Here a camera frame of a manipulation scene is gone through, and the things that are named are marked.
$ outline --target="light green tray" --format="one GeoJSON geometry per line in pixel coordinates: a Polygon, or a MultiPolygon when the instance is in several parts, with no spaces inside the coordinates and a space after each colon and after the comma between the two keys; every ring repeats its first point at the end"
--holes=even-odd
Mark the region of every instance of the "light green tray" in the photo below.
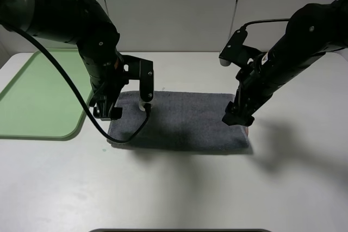
{"type": "MultiPolygon", "coordinates": [[[[87,101],[90,78],[78,51],[49,52],[87,101]]],[[[68,84],[41,52],[34,53],[0,93],[0,138],[68,140],[78,134],[84,118],[68,84]]]]}

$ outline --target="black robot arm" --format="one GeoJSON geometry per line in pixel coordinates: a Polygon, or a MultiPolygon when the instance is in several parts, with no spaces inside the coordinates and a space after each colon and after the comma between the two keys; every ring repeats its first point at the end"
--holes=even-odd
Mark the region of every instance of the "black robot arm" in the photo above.
{"type": "Polygon", "coordinates": [[[117,51],[120,34],[96,0],[0,0],[0,20],[34,37],[77,45],[96,118],[121,117],[122,108],[114,105],[129,80],[140,80],[143,104],[152,100],[153,63],[117,51]]]}
{"type": "Polygon", "coordinates": [[[225,110],[227,125],[250,126],[256,112],[273,93],[326,52],[348,48],[348,0],[331,4],[307,4],[288,20],[285,35],[268,51],[244,46],[247,23],[237,30],[219,58],[241,67],[235,100],[225,110]]]}

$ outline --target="table surface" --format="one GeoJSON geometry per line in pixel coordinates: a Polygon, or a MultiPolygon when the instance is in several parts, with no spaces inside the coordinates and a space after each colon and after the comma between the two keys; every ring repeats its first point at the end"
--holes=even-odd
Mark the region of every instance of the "table surface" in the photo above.
{"type": "MultiPolygon", "coordinates": [[[[0,90],[30,57],[0,70],[0,90]]],[[[155,89],[234,93],[217,53],[131,53],[155,89]]],[[[125,91],[138,90],[131,82],[125,91]]],[[[278,90],[250,128],[253,155],[115,149],[86,120],[70,141],[0,140],[0,230],[348,227],[348,62],[327,54],[278,90]]],[[[100,124],[106,130],[108,122],[100,124]]]]}

